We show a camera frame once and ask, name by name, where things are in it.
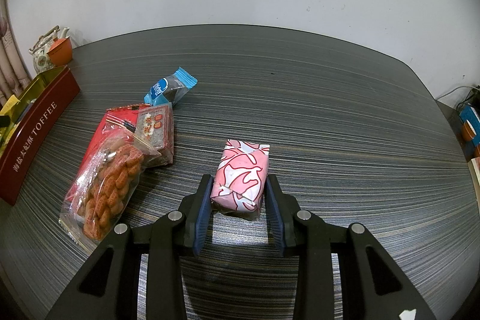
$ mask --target tabletop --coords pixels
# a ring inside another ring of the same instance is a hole
[[[73,53],[81,92],[43,142],[16,205],[0,202],[0,262],[36,319],[87,258],[58,218],[98,122],[109,107],[142,102],[179,66],[198,84],[174,107],[174,163],[142,174],[122,221],[141,226],[176,209],[202,174],[215,173],[226,139],[267,143],[284,192],[328,223],[366,225],[439,320],[473,287],[480,222],[469,170],[435,101],[399,60],[242,25],[153,29]],[[279,257],[265,210],[257,222],[216,214],[208,235],[197,259],[181,260],[188,318],[291,319],[298,260]],[[334,272],[341,318],[336,262]]]

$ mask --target blue wrapper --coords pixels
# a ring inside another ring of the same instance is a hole
[[[179,67],[173,75],[164,77],[155,83],[143,101],[152,106],[171,102],[173,106],[196,84],[197,79]]]

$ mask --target silver screw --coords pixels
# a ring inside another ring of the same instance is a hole
[[[309,211],[298,211],[297,217],[301,220],[308,220],[311,217],[311,213]]]
[[[177,221],[177,220],[180,220],[182,218],[182,213],[181,211],[171,211],[169,213],[169,219],[171,221]]]
[[[362,224],[355,223],[352,225],[352,231],[356,234],[362,234],[363,232],[365,232],[365,227]]]
[[[127,231],[127,225],[126,224],[117,224],[114,229],[116,234],[123,234]]]

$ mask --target pink wrapped candy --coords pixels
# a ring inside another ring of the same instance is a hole
[[[269,144],[227,140],[210,199],[218,209],[248,220],[260,216]]]

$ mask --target white cable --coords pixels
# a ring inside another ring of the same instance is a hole
[[[440,98],[446,97],[448,94],[451,94],[455,90],[458,90],[459,88],[462,88],[462,87],[473,88],[474,90],[480,91],[480,88],[476,88],[476,87],[473,87],[473,86],[458,86],[458,87],[455,87],[452,91],[446,92],[444,95],[440,95],[440,97],[435,98],[435,100],[439,100]]]

